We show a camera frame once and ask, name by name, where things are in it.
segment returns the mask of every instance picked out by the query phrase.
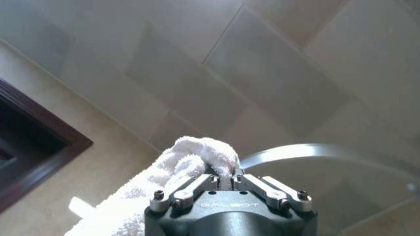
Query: ceiling tile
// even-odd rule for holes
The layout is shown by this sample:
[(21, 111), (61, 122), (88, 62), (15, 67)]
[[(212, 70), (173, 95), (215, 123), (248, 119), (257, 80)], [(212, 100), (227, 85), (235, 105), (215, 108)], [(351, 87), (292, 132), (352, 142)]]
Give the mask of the ceiling tile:
[(72, 38), (21, 0), (1, 1), (0, 36), (51, 74), (59, 76)]
[(36, 11), (120, 71), (132, 61), (147, 29), (145, 20), (127, 1), (28, 0)]
[(129, 0), (157, 32), (196, 62), (203, 62), (241, 0)]
[(324, 73), (245, 8), (217, 43), (208, 66), (297, 137), (345, 104), (347, 95)]
[(305, 48), (407, 137), (420, 133), (420, 27), (393, 0), (352, 0)]
[(256, 106), (245, 109), (220, 139), (233, 147), (240, 158), (293, 143), (289, 134)]
[(347, 0), (247, 0), (300, 46), (311, 40)]
[(168, 113), (149, 142), (156, 148), (165, 150), (173, 146), (176, 139), (183, 136), (203, 137), (173, 113)]
[(227, 85), (152, 29), (141, 41), (128, 76), (213, 137), (245, 109)]
[(151, 137), (167, 107), (81, 43), (72, 47), (61, 79), (137, 136)]
[(419, 150), (360, 102), (348, 103), (304, 139), (308, 143), (333, 143), (392, 157), (383, 160), (404, 167), (420, 166)]

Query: screw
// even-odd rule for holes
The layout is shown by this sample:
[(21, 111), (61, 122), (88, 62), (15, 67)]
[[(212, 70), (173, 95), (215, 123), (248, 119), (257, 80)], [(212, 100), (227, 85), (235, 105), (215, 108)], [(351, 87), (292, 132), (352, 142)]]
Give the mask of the screw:
[(179, 199), (175, 199), (171, 205), (173, 210), (180, 210), (183, 207), (183, 202)]
[(308, 201), (309, 194), (304, 190), (297, 190), (297, 198), (303, 201)]
[(164, 199), (164, 196), (165, 196), (165, 193), (164, 193), (163, 190), (155, 191), (155, 197), (153, 197), (155, 200), (161, 200), (161, 199)]
[(285, 199), (283, 199), (283, 200), (280, 201), (279, 207), (280, 207), (280, 210), (281, 210), (281, 211), (288, 211), (288, 210), (291, 209), (291, 203), (289, 203), (289, 201), (285, 200)]

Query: robotic arm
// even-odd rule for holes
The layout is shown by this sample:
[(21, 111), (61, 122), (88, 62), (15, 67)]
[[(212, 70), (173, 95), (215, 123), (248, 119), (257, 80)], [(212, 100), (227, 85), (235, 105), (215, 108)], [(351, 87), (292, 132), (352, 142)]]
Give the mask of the robotic arm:
[(317, 213), (303, 190), (272, 177), (236, 169), (232, 189), (219, 190), (219, 178), (185, 177), (159, 190), (144, 211), (147, 236), (316, 236)]

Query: dark wooden door frame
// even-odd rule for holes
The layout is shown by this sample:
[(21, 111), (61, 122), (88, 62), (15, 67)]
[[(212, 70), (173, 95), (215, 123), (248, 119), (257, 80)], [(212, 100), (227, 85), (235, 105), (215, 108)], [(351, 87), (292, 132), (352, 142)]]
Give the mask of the dark wooden door frame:
[(75, 128), (0, 78), (0, 100), (31, 117), (65, 142), (51, 157), (0, 190), (0, 213), (93, 144)]

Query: tile grout line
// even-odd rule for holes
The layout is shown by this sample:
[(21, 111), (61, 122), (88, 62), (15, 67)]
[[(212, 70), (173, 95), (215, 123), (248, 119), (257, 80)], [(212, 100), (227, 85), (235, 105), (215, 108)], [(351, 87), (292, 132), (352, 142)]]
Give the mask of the tile grout line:
[(309, 36), (309, 38), (307, 39), (307, 41), (303, 43), (301, 45), (301, 50), (304, 51), (305, 48), (308, 47), (308, 45), (311, 44), (311, 42), (313, 41), (313, 39), (316, 38), (316, 36), (320, 34), (320, 32), (323, 31), (323, 29), (325, 28), (325, 26), (328, 25), (328, 23), (332, 21), (332, 19), (337, 16), (337, 14), (341, 12), (343, 8), (345, 7), (345, 5), (355, 0), (344, 0), (340, 4), (340, 6), (337, 6), (335, 13), (325, 19), (325, 21), (320, 24), (320, 26), (316, 28), (316, 30), (313, 31), (312, 35)]
[(272, 117), (272, 115), (265, 111), (265, 109), (263, 109), (263, 108), (260, 107), (260, 105), (257, 104), (257, 102), (255, 102), (251, 98), (248, 98), (248, 97), (243, 94), (243, 92), (240, 92), (239, 89), (235, 88), (235, 87), (224, 80), (224, 78), (221, 77), (221, 75), (219, 75), (219, 73), (217, 73), (216, 71), (213, 71), (213, 69), (209, 68), (205, 64), (203, 65), (203, 68), (204, 68), (204, 70), (211, 74), (212, 78), (213, 78), (215, 80), (220, 81), (220, 82), (224, 84), (224, 86), (231, 90), (231, 92), (232, 92), (232, 93), (243, 100), (243, 102), (245, 103), (245, 108), (244, 108), (244, 110), (240, 112), (239, 117), (240, 117), (241, 114), (247, 111), (247, 109), (248, 109), (249, 106), (257, 107), (257, 108), (261, 110), (263, 114), (279, 125), (279, 127), (283, 129), (284, 133), (291, 137), (291, 139), (292, 139), (293, 141), (297, 141), (297, 140), (299, 140), (297, 136), (287, 131), (287, 129), (284, 128), (283, 124), (280, 124), (280, 123), (277, 122), (277, 120)]
[[(143, 35), (141, 35), (141, 40), (140, 40), (139, 46), (140, 46), (140, 44), (141, 44), (143, 37), (144, 37), (144, 33), (143, 33)], [(64, 71), (64, 68), (65, 68), (65, 64), (67, 64), (67, 62), (68, 62), (68, 57), (69, 57), (71, 51), (72, 51), (73, 48), (76, 47), (76, 44), (77, 44), (77, 43), (79, 43), (77, 39), (72, 40), (71, 48), (69, 48), (69, 51), (68, 51), (68, 53), (67, 53), (67, 55), (65, 55), (65, 58), (64, 58), (64, 63), (63, 63), (63, 68), (61, 68), (60, 77), (63, 77), (63, 71)], [(95, 56), (95, 58), (99, 59), (100, 62), (104, 61), (103, 56), (99, 56), (97, 54), (93, 54), (93, 56)], [(117, 69), (116, 69), (116, 71), (117, 71), (123, 76), (125, 76), (125, 73), (124, 73), (124, 72), (121, 72), (121, 71), (117, 70)], [(145, 142), (147, 145), (152, 147), (152, 149), (155, 149), (156, 151), (161, 152), (161, 150), (159, 150), (159, 148), (155, 147), (155, 145), (149, 142), (149, 140), (148, 140), (147, 137), (144, 137), (143, 135), (137, 134), (137, 133), (125, 125), (125, 123), (124, 123), (123, 121), (120, 121), (119, 119), (116, 119), (116, 118), (113, 117), (113, 115), (111, 115), (105, 110), (103, 110), (100, 107), (97, 107), (96, 104), (91, 101), (91, 99), (88, 99), (88, 98), (87, 98), (84, 95), (81, 95), (76, 90), (73, 90), (73, 88), (72, 88), (69, 85), (67, 85), (67, 84), (64, 83), (64, 80), (60, 80), (60, 79), (57, 79), (56, 77), (53, 77), (53, 78), (56, 79), (56, 81), (57, 81), (73, 94), (76, 94), (81, 99), (84, 99), (84, 100), (87, 101), (87, 103), (88, 103), (104, 116), (107, 116), (107, 117), (116, 123), (116, 125), (121, 126), (123, 129), (124, 129), (129, 134), (132, 134), (140, 141)]]
[(223, 37), (224, 37), (224, 33), (225, 33), (225, 32), (228, 31), (228, 29), (231, 28), (232, 22), (233, 22), (236, 16), (239, 15), (239, 13), (240, 13), (240, 11), (241, 11), (244, 5), (245, 5), (245, 3), (243, 2), (241, 6), (237, 8), (237, 11), (236, 11), (236, 13), (235, 13), (235, 15), (233, 15), (233, 17), (232, 17), (232, 19), (231, 19), (231, 21), (229, 21), (227, 27), (224, 28), (224, 30), (223, 30), (223, 32), (221, 32), (221, 34), (220, 34), (219, 39), (216, 40), (213, 46), (211, 47), (209, 53), (205, 55), (204, 60), (203, 60), (203, 62), (201, 62), (200, 64), (205, 64), (205, 63), (207, 63), (207, 61), (208, 61), (208, 59), (209, 59), (209, 56), (211, 56), (212, 52), (215, 51), (216, 46), (217, 46), (220, 40), (221, 40)]
[(141, 31), (141, 34), (140, 34), (140, 37), (139, 37), (139, 41), (137, 41), (137, 43), (136, 43), (136, 46), (135, 46), (135, 48), (132, 49), (132, 55), (131, 55), (131, 59), (129, 59), (129, 62), (127, 63), (127, 66), (125, 66), (125, 69), (124, 70), (121, 70), (121, 71), (119, 71), (127, 78), (129, 78), (131, 80), (133, 80), (129, 76), (128, 76), (128, 71), (129, 71), (129, 67), (131, 67), (131, 65), (132, 65), (132, 62), (133, 62), (133, 60), (135, 60), (135, 58), (136, 58), (136, 55), (137, 55), (137, 53), (139, 53), (139, 50), (140, 50), (140, 46), (141, 46), (141, 44), (143, 44), (143, 40), (144, 40), (144, 37), (145, 37), (145, 35), (147, 35), (147, 33), (148, 33), (148, 31), (152, 29), (152, 24), (145, 20), (145, 19), (143, 19), (144, 20), (144, 29), (143, 29), (143, 31)]
[[(311, 66), (313, 66), (317, 70), (320, 70), (324, 74), (325, 74), (325, 77), (327, 79), (336, 85), (335, 81), (331, 79), (331, 77), (328, 76), (328, 74), (324, 72), (324, 70), (319, 69), (319, 67), (315, 65), (315, 63), (311, 63), (312, 62), (312, 59), (305, 55), (303, 49), (300, 48), (300, 46), (284, 35), (284, 33), (280, 31), (280, 29), (273, 25), (273, 23), (271, 22), (269, 19), (267, 19), (264, 16), (261, 16), (260, 12), (257, 12), (253, 8), (249, 8), (247, 6), (247, 4), (243, 4), (243, 6), (240, 8), (245, 8), (247, 11), (259, 19), (259, 21), (261, 22), (261, 24), (268, 27), (268, 30), (271, 30), (273, 32), (273, 34), (280, 38), (280, 40), (283, 40), (288, 46), (295, 50), (296, 54), (300, 55), (304, 60), (308, 62), (308, 64)], [(245, 102), (245, 104), (249, 106), (249, 105), (255, 105), (256, 107), (259, 107), (261, 109), (261, 107), (257, 105), (257, 103), (249, 99), (225, 80), (224, 78), (219, 75), (217, 72), (215, 72), (205, 64), (205, 61), (203, 62), (201, 64), (203, 68), (208, 71), (208, 73), (212, 75), (212, 77), (221, 81), (224, 83), (224, 85), (229, 88), (229, 90), (243, 99), (243, 101)], [(343, 106), (345, 106), (349, 101), (351, 101), (351, 96), (348, 96), (349, 99), (348, 101), (344, 103)], [(336, 114), (336, 112), (340, 110), (341, 108), (339, 108), (336, 111), (333, 111), (333, 113), (331, 114), (331, 116), (328, 117), (328, 119), (331, 119), (331, 117)], [(285, 131), (287, 129), (283, 127), (283, 124), (280, 124), (276, 119), (267, 113), (267, 111), (264, 109), (261, 109), (264, 111), (264, 114), (275, 121), (275, 123), (283, 128), (283, 130)], [(305, 139), (305, 137), (297, 137), (295, 134), (291, 134), (291, 132), (287, 132), (285, 131), (285, 134), (297, 142), (303, 141)]]
[(176, 112), (176, 110), (171, 110), (169, 112), (168, 112), (168, 114), (169, 113), (172, 113), (172, 115), (176, 117), (176, 118), (179, 118), (185, 124), (187, 124), (187, 126), (189, 126), (189, 128), (192, 128), (192, 130), (193, 131), (196, 131), (199, 134), (201, 134), (204, 137), (211, 137), (207, 133), (204, 133), (191, 122), (189, 122), (189, 120), (187, 120), (185, 118), (184, 118), (184, 116), (181, 116), (177, 112)]
[(343, 90), (343, 92), (344, 92), (344, 93), (347, 94), (347, 96), (349, 97), (348, 102), (351, 102), (352, 100), (360, 102), (361, 105), (367, 108), (367, 110), (375, 115), (375, 118), (377, 118), (381, 122), (384, 122), (384, 124), (387, 124), (388, 127), (391, 127), (391, 128), (389, 128), (389, 131), (391, 131), (392, 133), (395, 133), (395, 134), (397, 135), (397, 137), (399, 137), (405, 143), (408, 143), (408, 145), (413, 146), (411, 139), (407, 138), (407, 137), (403, 135), (403, 133), (393, 127), (392, 124), (389, 125), (389, 122), (387, 121), (385, 118), (381, 117), (381, 115), (379, 115), (377, 113), (373, 112), (373, 110), (372, 110), (371, 107), (365, 104), (365, 102), (364, 102), (353, 93), (351, 93), (351, 91), (349, 91), (340, 83), (337, 83), (337, 82), (335, 81), (333, 78), (336, 77), (336, 75), (333, 75), (332, 73), (329, 73), (329, 72), (327, 71), (327, 69), (307, 55), (305, 51), (301, 50), (301, 49), (299, 48), (299, 46), (297, 46), (293, 42), (289, 41), (289, 39), (283, 35), (281, 31), (280, 31), (280, 32), (277, 31), (277, 28), (272, 25), (272, 22), (271, 22), (271, 21), (267, 21), (267, 19), (265, 19), (264, 17), (261, 18), (260, 14), (259, 14), (257, 12), (255, 12), (253, 9), (249, 9), (248, 7), (247, 7), (247, 9), (248, 9), (248, 11), (251, 12), (251, 14), (253, 14), (253, 16), (260, 19), (261, 23), (273, 31), (273, 33), (279, 36), (279, 38), (280, 38), (281, 40), (284, 40), (284, 42), (291, 46), (291, 48), (292, 48), (293, 50), (296, 50), (296, 53), (304, 58), (304, 60), (308, 62), (308, 64), (309, 64), (311, 66), (313, 66), (313, 67), (325, 75), (327, 79), (333, 83), (333, 85), (337, 86), (337, 88), (340, 88), (340, 90)]
[(404, 10), (408, 12), (411, 18), (417, 23), (420, 27), (420, 12), (416, 11), (416, 9), (407, 4), (404, 0), (395, 0), (396, 3), (404, 8)]

